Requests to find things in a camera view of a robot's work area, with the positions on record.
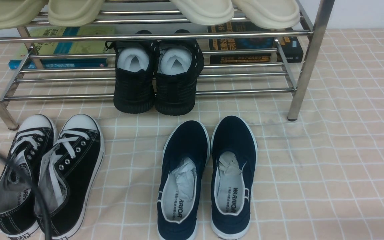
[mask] rubber foot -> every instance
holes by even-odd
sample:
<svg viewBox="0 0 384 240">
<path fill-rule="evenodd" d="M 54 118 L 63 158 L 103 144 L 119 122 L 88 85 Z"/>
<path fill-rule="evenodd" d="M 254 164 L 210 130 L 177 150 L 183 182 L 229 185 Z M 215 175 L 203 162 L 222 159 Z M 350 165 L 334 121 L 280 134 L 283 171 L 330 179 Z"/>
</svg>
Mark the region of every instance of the rubber foot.
<svg viewBox="0 0 384 240">
<path fill-rule="evenodd" d="M 18 130 L 19 129 L 19 125 L 17 125 L 17 127 L 15 127 L 15 128 L 13 128 L 13 129 L 11 129 L 11 128 L 8 128 L 9 130 L 12 130 L 12 131 L 16 131 L 16 130 Z"/>
</svg>

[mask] white wall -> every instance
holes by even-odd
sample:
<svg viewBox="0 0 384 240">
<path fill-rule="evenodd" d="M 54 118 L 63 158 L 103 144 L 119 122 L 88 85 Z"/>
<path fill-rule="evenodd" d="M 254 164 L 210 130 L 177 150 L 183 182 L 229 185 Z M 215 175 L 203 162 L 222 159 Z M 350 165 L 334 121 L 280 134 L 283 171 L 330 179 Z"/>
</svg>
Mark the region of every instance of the white wall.
<svg viewBox="0 0 384 240">
<path fill-rule="evenodd" d="M 300 2 L 314 20 L 320 0 Z M 335 0 L 328 27 L 384 28 L 384 0 Z"/>
</svg>

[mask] beige slipper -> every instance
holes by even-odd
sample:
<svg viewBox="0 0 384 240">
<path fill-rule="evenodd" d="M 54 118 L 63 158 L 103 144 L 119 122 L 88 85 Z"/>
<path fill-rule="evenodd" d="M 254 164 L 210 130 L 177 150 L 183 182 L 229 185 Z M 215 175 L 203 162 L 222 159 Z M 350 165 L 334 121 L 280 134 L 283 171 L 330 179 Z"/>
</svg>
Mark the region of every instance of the beige slipper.
<svg viewBox="0 0 384 240">
<path fill-rule="evenodd" d="M 48 20 L 55 26 L 83 26 L 93 22 L 105 0 L 50 0 Z"/>
<path fill-rule="evenodd" d="M 30 23 L 48 0 L 0 0 L 0 29 Z"/>
</svg>

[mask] sneaker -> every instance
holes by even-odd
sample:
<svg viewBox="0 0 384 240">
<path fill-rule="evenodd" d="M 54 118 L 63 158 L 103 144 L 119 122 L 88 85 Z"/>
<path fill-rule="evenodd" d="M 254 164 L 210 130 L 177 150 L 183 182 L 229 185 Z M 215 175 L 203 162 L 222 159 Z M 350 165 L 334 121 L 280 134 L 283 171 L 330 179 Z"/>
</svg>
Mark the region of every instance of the sneaker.
<svg viewBox="0 0 384 240">
<path fill-rule="evenodd" d="M 38 187 L 48 204 L 53 239 L 67 239 L 81 227 L 91 186 L 98 173 L 105 146 L 97 122 L 78 114 L 64 125 L 53 148 L 43 157 Z M 38 223 L 44 219 L 35 204 Z"/>
<path fill-rule="evenodd" d="M 228 116 L 217 124 L 211 148 L 211 228 L 219 238 L 239 239 L 250 228 L 257 143 L 244 120 Z"/>
<path fill-rule="evenodd" d="M 151 34 L 151 32 L 142 30 L 137 34 Z M 116 53 L 113 96 L 116 109 L 131 114 L 149 111 L 155 100 L 152 79 L 156 59 L 159 56 L 158 42 L 115 41 L 106 42 L 106 47 L 113 48 Z"/>
<path fill-rule="evenodd" d="M 196 40 L 164 40 L 159 44 L 155 108 L 165 115 L 184 115 L 195 105 L 196 81 L 204 68 L 204 56 Z"/>
<path fill-rule="evenodd" d="M 14 136 L 7 159 L 38 184 L 42 156 L 57 137 L 53 122 L 44 115 L 28 117 Z M 38 229 L 35 197 L 26 181 L 7 165 L 0 177 L 0 229 L 12 240 L 26 239 Z"/>
<path fill-rule="evenodd" d="M 160 240 L 193 240 L 201 179 L 210 156 L 205 127 L 187 121 L 170 135 L 163 151 L 162 179 L 158 192 Z"/>
</svg>

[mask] book spine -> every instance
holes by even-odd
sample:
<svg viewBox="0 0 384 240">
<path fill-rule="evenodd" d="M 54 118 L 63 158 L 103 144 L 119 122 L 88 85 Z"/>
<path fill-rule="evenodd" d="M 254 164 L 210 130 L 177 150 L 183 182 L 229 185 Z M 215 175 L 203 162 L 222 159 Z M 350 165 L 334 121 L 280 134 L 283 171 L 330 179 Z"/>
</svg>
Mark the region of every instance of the book spine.
<svg viewBox="0 0 384 240">
<path fill-rule="evenodd" d="M 9 67 L 15 70 L 19 67 L 20 62 L 10 61 Z M 83 67 L 107 67 L 106 62 L 84 62 L 84 63 L 43 63 L 44 68 L 83 68 Z M 36 69 L 33 62 L 25 69 Z"/>
</svg>

